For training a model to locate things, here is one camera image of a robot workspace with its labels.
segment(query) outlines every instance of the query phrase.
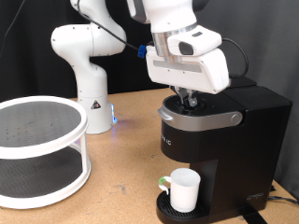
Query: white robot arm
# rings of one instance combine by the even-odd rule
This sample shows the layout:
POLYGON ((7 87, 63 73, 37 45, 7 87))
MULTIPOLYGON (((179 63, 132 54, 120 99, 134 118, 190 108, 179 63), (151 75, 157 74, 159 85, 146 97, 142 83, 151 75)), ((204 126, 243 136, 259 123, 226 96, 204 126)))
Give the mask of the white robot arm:
MULTIPOLYGON (((78 0, 71 5, 78 9, 78 0)), ((107 29, 126 40, 125 32, 113 21, 107 11, 106 0, 84 0, 81 12, 100 22, 107 29)), ((56 28, 51 36, 55 52, 73 68, 78 85, 78 103, 87 111, 87 133, 103 133, 116 121, 112 118, 113 106, 107 97, 107 73, 90 62, 90 57, 109 56, 123 51, 125 45, 102 28, 88 25, 66 25, 56 28)))
POLYGON ((224 54, 217 49, 221 35, 198 25, 193 12, 207 1, 127 0, 133 19, 151 23, 149 77, 176 87, 181 99, 189 95, 190 102, 194 91, 216 94, 230 83, 224 54))

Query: mug handle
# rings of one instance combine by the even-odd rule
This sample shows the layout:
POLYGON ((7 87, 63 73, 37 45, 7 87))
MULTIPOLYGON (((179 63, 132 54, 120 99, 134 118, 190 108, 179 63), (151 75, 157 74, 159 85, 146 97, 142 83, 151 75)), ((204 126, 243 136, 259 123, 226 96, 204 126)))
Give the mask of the mug handle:
POLYGON ((165 190, 167 195, 168 195, 168 188, 166 186, 163 185, 163 182, 167 181, 168 183, 171 183, 171 177, 170 176, 162 176, 160 179, 159 179, 159 188, 161 190, 165 190))

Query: coffee maker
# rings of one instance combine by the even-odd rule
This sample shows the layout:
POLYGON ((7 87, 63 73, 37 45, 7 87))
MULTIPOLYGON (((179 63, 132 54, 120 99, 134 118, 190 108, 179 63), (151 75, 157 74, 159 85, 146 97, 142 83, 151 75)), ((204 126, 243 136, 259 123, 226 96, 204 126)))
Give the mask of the coffee maker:
POLYGON ((158 218, 202 224, 265 209, 292 102, 245 77, 221 93, 195 97, 197 106, 189 108, 170 96, 158 112, 163 154, 201 176, 197 205, 180 213, 164 191, 158 218))

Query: mesh surface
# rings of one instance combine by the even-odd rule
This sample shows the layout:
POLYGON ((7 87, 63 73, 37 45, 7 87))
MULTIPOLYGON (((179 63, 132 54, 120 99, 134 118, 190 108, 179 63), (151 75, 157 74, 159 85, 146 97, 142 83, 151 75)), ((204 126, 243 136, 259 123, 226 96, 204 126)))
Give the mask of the mesh surface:
POLYGON ((162 192, 158 197, 157 205, 161 212, 163 212, 167 217, 173 218, 174 220, 187 221, 190 219, 207 216, 206 211, 199 203, 196 205, 195 209, 189 213, 178 212, 171 206, 170 194, 167 195, 165 191, 162 192))
POLYGON ((79 112, 54 102, 31 102, 0 110, 0 147, 29 147, 58 139, 78 127, 79 112))
POLYGON ((25 160, 0 160, 0 195, 33 198, 53 193, 82 173, 81 154, 66 147, 25 160))

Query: wooden table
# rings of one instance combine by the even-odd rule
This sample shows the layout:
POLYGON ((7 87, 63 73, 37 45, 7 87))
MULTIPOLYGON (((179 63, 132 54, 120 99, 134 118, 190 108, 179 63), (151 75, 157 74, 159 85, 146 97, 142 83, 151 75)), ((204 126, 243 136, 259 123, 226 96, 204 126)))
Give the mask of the wooden table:
MULTIPOLYGON (((169 89, 109 95, 119 119, 110 131, 88 135, 92 173, 71 197, 43 208, 0 209, 0 224, 24 223, 160 223, 158 180, 188 164, 168 159, 160 150, 161 119, 157 109, 169 89)), ((292 198, 278 183, 271 195, 292 198)), ((285 201, 267 204, 261 215, 268 223, 299 223, 299 206, 285 201)), ((246 224, 235 217, 221 224, 246 224)))

